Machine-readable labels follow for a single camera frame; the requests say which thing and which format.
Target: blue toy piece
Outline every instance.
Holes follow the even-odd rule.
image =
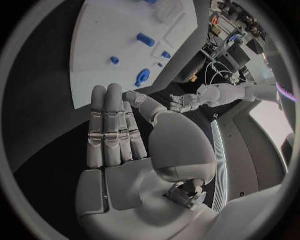
[[[156,2],[158,0],[144,0],[145,2],[149,3],[149,4],[156,4]]]
[[[136,38],[137,38],[137,40],[141,41],[142,43],[146,44],[149,47],[153,47],[154,44],[155,44],[155,41],[152,38],[150,38],[150,37],[148,37],[148,36],[146,36],[145,34],[142,34],[142,33],[137,35]]]
[[[137,76],[135,86],[140,88],[141,83],[146,82],[149,79],[149,77],[150,77],[150,70],[149,69],[144,69]]]
[[[170,59],[170,58],[171,58],[170,53],[168,53],[167,51],[164,51],[164,52],[162,53],[162,56],[163,56],[164,58],[166,58],[166,59]]]
[[[112,61],[113,64],[117,65],[119,64],[120,60],[116,57],[116,56],[112,56],[110,58],[110,60]]]

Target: small blue part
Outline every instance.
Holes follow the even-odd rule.
[[[146,82],[149,79],[149,77],[150,77],[150,70],[149,69],[144,69],[137,76],[135,86],[140,88],[141,83]]]
[[[149,3],[149,4],[156,4],[156,2],[158,0],[144,0],[145,2]]]
[[[150,37],[148,37],[148,36],[146,36],[145,34],[142,34],[142,33],[137,35],[136,38],[137,38],[137,40],[143,42],[144,44],[146,44],[149,47],[153,47],[154,44],[155,44],[155,41],[152,38],[150,38]]]
[[[164,51],[164,52],[162,53],[162,56],[163,56],[165,59],[170,59],[170,58],[171,58],[170,53],[168,53],[167,51]]]
[[[119,64],[120,60],[116,57],[116,56],[112,56],[110,58],[110,60],[112,61],[113,64],[117,65]]]

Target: purple light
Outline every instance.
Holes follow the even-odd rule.
[[[285,96],[286,98],[294,101],[294,102],[297,102],[297,99],[292,95],[290,94],[289,92],[287,92],[286,90],[284,90],[278,83],[276,83],[276,86],[277,86],[277,89],[278,91],[283,95]]]

